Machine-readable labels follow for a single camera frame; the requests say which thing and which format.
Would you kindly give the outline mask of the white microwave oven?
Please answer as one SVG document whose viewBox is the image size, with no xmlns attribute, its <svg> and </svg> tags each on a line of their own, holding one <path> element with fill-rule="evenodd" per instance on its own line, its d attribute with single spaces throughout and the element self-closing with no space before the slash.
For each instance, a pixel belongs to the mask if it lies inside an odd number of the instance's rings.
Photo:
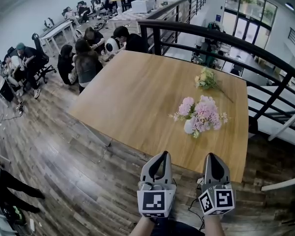
<svg viewBox="0 0 295 236">
<path fill-rule="evenodd" d="M 156 7 L 156 0 L 134 0 L 131 2 L 134 13 L 148 13 Z"/>
</svg>

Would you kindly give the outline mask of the checkered cloth counter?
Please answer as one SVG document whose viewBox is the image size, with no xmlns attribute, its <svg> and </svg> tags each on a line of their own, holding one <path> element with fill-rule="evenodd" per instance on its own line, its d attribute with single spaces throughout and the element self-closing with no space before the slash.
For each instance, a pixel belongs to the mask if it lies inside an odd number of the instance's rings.
<svg viewBox="0 0 295 236">
<path fill-rule="evenodd" d="M 111 18 L 108 22 L 113 30 L 115 30 L 119 26 L 125 26 L 126 28 L 128 28 L 130 33 L 136 33 L 140 35 L 141 30 L 138 24 L 139 20 L 146 19 L 147 17 L 155 14 L 156 12 L 159 12 L 164 7 L 171 5 L 177 1 L 178 0 L 156 0 L 157 7 L 155 9 L 152 9 L 148 13 L 135 13 L 131 8 L 125 12 L 122 12 L 120 15 Z"/>
</svg>

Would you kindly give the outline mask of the wooden table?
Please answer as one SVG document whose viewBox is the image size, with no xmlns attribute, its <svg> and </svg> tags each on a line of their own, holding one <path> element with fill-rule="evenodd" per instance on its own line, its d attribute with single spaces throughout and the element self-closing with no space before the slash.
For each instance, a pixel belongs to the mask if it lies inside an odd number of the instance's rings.
<svg viewBox="0 0 295 236">
<path fill-rule="evenodd" d="M 221 91 L 195 87 L 201 67 L 183 60 L 131 51 L 118 53 L 89 83 L 69 112 L 86 126 L 140 152 L 168 151 L 172 163 L 202 172 L 208 153 L 229 167 L 231 180 L 241 182 L 248 142 L 246 82 L 216 71 Z M 198 138 L 174 121 L 183 99 L 210 96 L 229 121 L 220 130 Z"/>
</svg>

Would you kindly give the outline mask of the person's black trousers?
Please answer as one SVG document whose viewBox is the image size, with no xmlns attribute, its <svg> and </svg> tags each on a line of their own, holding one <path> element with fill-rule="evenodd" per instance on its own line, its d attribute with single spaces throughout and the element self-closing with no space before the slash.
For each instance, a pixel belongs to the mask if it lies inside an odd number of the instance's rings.
<svg viewBox="0 0 295 236">
<path fill-rule="evenodd" d="M 150 236 L 205 236 L 200 230 L 169 218 L 158 218 Z"/>
</svg>

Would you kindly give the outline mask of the black green bag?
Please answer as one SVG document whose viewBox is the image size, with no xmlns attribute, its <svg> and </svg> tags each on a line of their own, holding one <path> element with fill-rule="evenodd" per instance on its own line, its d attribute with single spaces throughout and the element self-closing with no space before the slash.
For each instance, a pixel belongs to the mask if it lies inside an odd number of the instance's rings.
<svg viewBox="0 0 295 236">
<path fill-rule="evenodd" d="M 10 205 L 4 206 L 2 211 L 5 217 L 7 218 L 7 220 L 11 222 L 12 224 L 17 224 L 17 225 L 26 224 L 26 219 L 24 214 L 16 206 L 10 206 Z"/>
</svg>

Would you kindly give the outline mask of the person's left forearm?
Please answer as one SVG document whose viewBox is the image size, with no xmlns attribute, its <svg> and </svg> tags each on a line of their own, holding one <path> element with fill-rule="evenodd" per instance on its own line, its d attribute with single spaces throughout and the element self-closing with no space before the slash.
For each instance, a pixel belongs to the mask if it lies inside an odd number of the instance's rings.
<svg viewBox="0 0 295 236">
<path fill-rule="evenodd" d="M 158 225 L 157 218 L 142 216 L 129 236 L 151 236 L 156 225 Z"/>
</svg>

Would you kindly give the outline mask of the yellow flowers bunch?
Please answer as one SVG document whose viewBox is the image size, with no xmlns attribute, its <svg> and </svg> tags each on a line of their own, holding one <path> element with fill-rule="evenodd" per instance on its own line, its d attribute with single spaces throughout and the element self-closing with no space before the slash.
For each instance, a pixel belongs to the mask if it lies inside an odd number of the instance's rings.
<svg viewBox="0 0 295 236">
<path fill-rule="evenodd" d="M 200 74 L 195 77 L 195 87 L 203 89 L 217 89 L 222 92 L 232 103 L 233 100 L 222 90 L 215 79 L 215 73 L 212 69 L 204 67 Z"/>
</svg>

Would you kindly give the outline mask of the white long table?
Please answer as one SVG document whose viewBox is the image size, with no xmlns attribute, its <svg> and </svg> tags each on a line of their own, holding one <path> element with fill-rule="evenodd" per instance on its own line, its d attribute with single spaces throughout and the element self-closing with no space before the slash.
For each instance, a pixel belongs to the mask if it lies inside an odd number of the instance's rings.
<svg viewBox="0 0 295 236">
<path fill-rule="evenodd" d="M 237 61 L 240 61 L 246 65 L 249 65 L 257 70 L 260 70 L 264 73 L 266 73 L 266 70 L 262 68 L 253 58 L 253 56 L 247 52 L 244 52 L 240 49 L 237 49 L 235 47 L 230 48 L 229 52 L 229 58 L 236 59 Z M 245 80 L 248 80 L 250 82 L 253 82 L 259 86 L 266 86 L 268 79 L 255 73 L 250 70 L 247 70 L 246 68 L 243 69 L 243 72 L 241 74 L 241 77 Z"/>
</svg>

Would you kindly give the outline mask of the black-framed glass door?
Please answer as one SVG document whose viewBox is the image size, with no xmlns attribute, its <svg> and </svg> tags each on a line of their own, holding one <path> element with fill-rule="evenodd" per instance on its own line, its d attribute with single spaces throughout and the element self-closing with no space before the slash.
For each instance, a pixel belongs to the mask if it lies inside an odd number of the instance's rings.
<svg viewBox="0 0 295 236">
<path fill-rule="evenodd" d="M 276 12 L 266 0 L 225 0 L 222 26 L 227 34 L 264 49 Z"/>
</svg>

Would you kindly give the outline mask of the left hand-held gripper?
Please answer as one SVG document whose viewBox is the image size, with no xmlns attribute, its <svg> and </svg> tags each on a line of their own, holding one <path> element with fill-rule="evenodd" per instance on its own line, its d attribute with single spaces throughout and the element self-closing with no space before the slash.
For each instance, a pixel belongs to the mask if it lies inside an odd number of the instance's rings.
<svg viewBox="0 0 295 236">
<path fill-rule="evenodd" d="M 167 218 L 175 199 L 175 184 L 152 184 L 172 182 L 172 163 L 168 151 L 152 157 L 143 167 L 137 191 L 139 213 L 146 218 Z"/>
</svg>

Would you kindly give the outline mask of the dark round tray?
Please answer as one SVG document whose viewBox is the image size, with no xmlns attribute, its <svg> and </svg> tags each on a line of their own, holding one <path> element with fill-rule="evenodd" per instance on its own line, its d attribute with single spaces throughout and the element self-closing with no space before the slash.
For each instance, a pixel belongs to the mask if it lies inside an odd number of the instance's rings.
<svg viewBox="0 0 295 236">
<path fill-rule="evenodd" d="M 107 20 L 105 20 L 105 21 L 103 21 L 103 22 L 99 22 L 99 23 L 97 23 L 97 24 L 93 27 L 93 29 L 94 29 L 94 30 L 101 30 L 101 29 L 105 28 L 106 25 L 107 25 Z"/>
</svg>

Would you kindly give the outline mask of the white desk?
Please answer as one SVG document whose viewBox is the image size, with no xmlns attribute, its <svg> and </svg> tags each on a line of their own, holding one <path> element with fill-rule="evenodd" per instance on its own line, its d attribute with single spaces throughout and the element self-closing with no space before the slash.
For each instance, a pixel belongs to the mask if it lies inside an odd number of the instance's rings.
<svg viewBox="0 0 295 236">
<path fill-rule="evenodd" d="M 49 54 L 54 57 L 55 56 L 55 51 L 51 47 L 50 41 L 53 43 L 56 51 L 60 53 L 60 49 L 55 41 L 55 36 L 62 32 L 62 35 L 64 36 L 66 43 L 69 43 L 70 41 L 68 40 L 68 37 L 66 35 L 65 29 L 70 28 L 73 42 L 76 42 L 77 36 L 75 33 L 75 29 L 73 28 L 72 21 L 71 20 L 65 20 L 57 25 L 54 25 L 52 28 L 48 29 L 45 33 L 41 34 L 39 36 L 39 41 L 41 44 L 45 45 L 47 47 L 47 50 L 49 51 Z"/>
</svg>

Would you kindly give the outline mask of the white ribbed vase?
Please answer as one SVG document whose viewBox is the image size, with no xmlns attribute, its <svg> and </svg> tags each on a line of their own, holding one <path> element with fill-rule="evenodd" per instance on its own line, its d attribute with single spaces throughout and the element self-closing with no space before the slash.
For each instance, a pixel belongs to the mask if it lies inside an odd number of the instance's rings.
<svg viewBox="0 0 295 236">
<path fill-rule="evenodd" d="M 197 131 L 197 120 L 198 119 L 196 116 L 193 116 L 191 119 L 187 119 L 184 124 L 184 132 L 187 134 L 193 134 L 195 131 Z"/>
</svg>

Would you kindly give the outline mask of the pink flowers bunch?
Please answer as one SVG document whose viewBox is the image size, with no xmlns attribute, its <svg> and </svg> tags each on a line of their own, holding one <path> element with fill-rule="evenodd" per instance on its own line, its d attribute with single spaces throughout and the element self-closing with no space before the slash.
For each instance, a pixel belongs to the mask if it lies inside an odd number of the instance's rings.
<svg viewBox="0 0 295 236">
<path fill-rule="evenodd" d="M 174 114 L 169 117 L 174 121 L 186 121 L 193 116 L 197 117 L 196 128 L 193 138 L 198 138 L 202 133 L 209 130 L 220 130 L 222 125 L 227 123 L 229 118 L 227 113 L 220 112 L 212 97 L 202 95 L 199 101 L 195 101 L 192 97 L 186 97 L 179 105 Z"/>
</svg>

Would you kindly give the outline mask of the person's right forearm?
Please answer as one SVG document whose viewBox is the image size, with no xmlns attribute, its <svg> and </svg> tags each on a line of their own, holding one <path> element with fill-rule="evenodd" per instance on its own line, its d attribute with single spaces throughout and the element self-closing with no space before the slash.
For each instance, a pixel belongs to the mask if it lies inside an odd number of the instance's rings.
<svg viewBox="0 0 295 236">
<path fill-rule="evenodd" d="M 204 216 L 205 236 L 225 236 L 219 215 Z"/>
</svg>

